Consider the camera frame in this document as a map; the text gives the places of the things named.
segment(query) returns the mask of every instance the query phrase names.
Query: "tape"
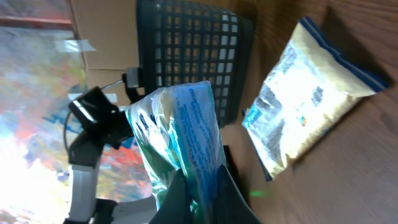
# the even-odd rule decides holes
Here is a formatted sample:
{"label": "tape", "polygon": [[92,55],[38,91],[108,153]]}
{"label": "tape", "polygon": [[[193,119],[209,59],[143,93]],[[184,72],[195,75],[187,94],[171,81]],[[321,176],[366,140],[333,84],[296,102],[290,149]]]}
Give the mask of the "tape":
{"label": "tape", "polygon": [[88,52],[95,51],[88,40],[56,40],[55,47],[59,52]]}

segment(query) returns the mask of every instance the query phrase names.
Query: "black plastic crate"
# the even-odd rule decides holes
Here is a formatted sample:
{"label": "black plastic crate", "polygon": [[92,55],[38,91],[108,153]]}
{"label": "black plastic crate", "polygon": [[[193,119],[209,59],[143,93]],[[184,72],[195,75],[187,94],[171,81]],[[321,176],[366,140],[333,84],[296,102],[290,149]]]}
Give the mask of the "black plastic crate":
{"label": "black plastic crate", "polygon": [[137,3],[146,93],[209,80],[220,127],[236,120],[253,38],[251,21],[189,1]]}

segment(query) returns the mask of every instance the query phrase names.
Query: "plastic bag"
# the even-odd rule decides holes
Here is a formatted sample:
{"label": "plastic bag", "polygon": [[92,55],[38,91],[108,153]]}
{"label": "plastic bag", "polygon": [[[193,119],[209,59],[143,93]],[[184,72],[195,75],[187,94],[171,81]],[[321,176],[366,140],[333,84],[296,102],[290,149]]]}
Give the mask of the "plastic bag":
{"label": "plastic bag", "polygon": [[386,86],[344,59],[306,17],[299,21],[279,63],[264,80],[243,126],[274,178],[362,97]]}
{"label": "plastic bag", "polygon": [[194,221],[213,214],[216,174],[225,164],[209,81],[159,88],[126,110],[152,181],[157,207],[182,169]]}

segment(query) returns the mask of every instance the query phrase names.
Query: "colorful painting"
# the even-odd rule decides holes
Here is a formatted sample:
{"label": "colorful painting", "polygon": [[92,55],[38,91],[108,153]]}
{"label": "colorful painting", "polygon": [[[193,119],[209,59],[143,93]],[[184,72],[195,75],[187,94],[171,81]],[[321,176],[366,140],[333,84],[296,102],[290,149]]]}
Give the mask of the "colorful painting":
{"label": "colorful painting", "polygon": [[[69,93],[86,90],[78,52],[55,42],[73,33],[0,27],[0,223],[61,223],[68,212],[62,142]],[[68,142],[81,131],[72,118]],[[151,195],[134,138],[105,147],[97,196],[125,202]]]}

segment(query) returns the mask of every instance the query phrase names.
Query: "cardboard box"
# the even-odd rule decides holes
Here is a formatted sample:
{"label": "cardboard box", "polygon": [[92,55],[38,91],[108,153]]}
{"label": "cardboard box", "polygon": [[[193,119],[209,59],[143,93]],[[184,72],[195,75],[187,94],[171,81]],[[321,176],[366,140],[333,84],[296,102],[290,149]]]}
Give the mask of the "cardboard box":
{"label": "cardboard box", "polygon": [[[76,40],[87,40],[94,50],[84,51],[83,69],[89,88],[121,79],[129,67],[138,67],[136,0],[68,0]],[[104,91],[116,93],[118,106],[130,101],[124,85]]]}

